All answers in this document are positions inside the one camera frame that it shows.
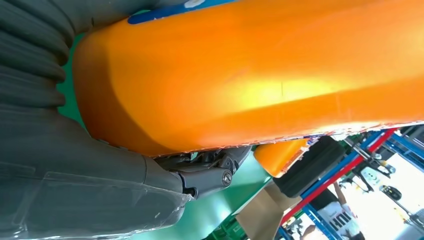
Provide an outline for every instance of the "person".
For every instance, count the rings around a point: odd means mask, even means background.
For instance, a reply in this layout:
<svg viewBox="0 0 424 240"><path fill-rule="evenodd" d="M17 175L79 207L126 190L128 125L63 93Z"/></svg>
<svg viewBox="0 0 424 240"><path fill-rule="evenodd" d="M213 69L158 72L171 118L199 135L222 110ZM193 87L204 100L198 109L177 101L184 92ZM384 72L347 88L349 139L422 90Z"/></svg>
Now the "person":
<svg viewBox="0 0 424 240"><path fill-rule="evenodd" d="M346 240L364 240L365 237L360 230L357 216L351 211L339 184L334 184L337 197L327 188L310 202L310 205L318 211L319 215ZM315 225L306 228L301 240L307 240L308 236L316 230Z"/></svg>

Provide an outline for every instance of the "white sticker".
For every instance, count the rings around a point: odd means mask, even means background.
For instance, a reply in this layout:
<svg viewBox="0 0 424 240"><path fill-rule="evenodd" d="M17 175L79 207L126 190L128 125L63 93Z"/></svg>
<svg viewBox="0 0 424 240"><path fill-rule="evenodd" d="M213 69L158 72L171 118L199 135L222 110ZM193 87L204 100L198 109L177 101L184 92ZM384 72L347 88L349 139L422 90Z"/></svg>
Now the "white sticker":
<svg viewBox="0 0 424 240"><path fill-rule="evenodd" d="M206 0L190 0L186 3L184 3L184 7L186 9L194 8L196 6L199 6L200 4L204 3Z"/></svg>

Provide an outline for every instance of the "bolt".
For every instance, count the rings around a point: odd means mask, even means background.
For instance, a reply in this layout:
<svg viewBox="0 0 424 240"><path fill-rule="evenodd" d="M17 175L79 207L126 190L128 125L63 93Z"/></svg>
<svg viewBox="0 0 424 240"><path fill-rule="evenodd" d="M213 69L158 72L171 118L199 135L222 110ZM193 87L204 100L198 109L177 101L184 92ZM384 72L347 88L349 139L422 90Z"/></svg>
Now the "bolt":
<svg viewBox="0 0 424 240"><path fill-rule="evenodd" d="M225 172L224 175L222 176L222 183L225 186L228 186L231 184L232 179L233 179L233 176L229 172Z"/></svg>

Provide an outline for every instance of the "blue metal frame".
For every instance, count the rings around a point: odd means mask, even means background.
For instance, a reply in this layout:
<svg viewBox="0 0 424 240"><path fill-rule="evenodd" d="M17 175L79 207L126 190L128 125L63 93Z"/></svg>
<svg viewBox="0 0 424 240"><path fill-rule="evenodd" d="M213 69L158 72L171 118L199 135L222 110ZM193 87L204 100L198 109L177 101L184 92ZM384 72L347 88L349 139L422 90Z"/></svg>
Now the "blue metal frame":
<svg viewBox="0 0 424 240"><path fill-rule="evenodd" d="M290 240L290 235L286 232L286 230L284 229L284 227L279 226L278 228L278 233L285 239L285 240Z"/></svg>
<svg viewBox="0 0 424 240"><path fill-rule="evenodd" d="M332 228L310 204L304 206L302 210L328 239L342 240L334 228Z"/></svg>
<svg viewBox="0 0 424 240"><path fill-rule="evenodd" d="M360 147L361 148L368 148L369 145L371 145L374 141L376 141L381 135L382 131L377 131L373 135L371 135L369 138L364 141ZM327 174L325 174L318 182L313 184L308 190L306 190L304 193L300 195L303 199L309 196L312 192L314 192L319 186L323 185L325 182L327 182L332 176L336 175L337 172L342 170L346 165L348 165L350 162L352 162L358 154L356 152L350 153L347 157L345 157L337 166L335 166L333 169L331 169Z"/></svg>
<svg viewBox="0 0 424 240"><path fill-rule="evenodd" d="M405 146L408 150L410 150L414 154L418 155L421 159L424 159L424 151L418 146L416 146L415 144L413 144L412 142L396 134L393 134L391 138L394 139L396 142Z"/></svg>
<svg viewBox="0 0 424 240"><path fill-rule="evenodd" d="M361 148L368 148L369 145L374 143L381 135L383 131L377 131L370 137L368 137L361 145ZM334 176L337 172L342 170L346 165L352 162L358 153L351 152L347 157L345 157L337 166L331 169L327 174L325 174L318 182L313 184L308 190L303 192L300 197L303 199L309 196L312 192L314 192L319 186L326 183L332 176ZM313 221L315 226L321 230L321 232L327 236L330 240L341 240L342 238L337 234L336 230L332 228L321 216L320 214L310 205L307 204L302 210L306 213L306 215Z"/></svg>

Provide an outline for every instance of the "plastic wrap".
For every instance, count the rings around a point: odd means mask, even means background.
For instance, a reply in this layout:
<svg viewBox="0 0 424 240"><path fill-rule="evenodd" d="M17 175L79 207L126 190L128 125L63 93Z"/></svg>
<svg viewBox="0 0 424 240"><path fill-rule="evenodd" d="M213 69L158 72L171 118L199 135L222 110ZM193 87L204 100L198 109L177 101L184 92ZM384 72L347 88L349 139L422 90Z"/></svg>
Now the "plastic wrap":
<svg viewBox="0 0 424 240"><path fill-rule="evenodd" d="M0 163L0 239L124 239L181 217L190 195Z"/></svg>

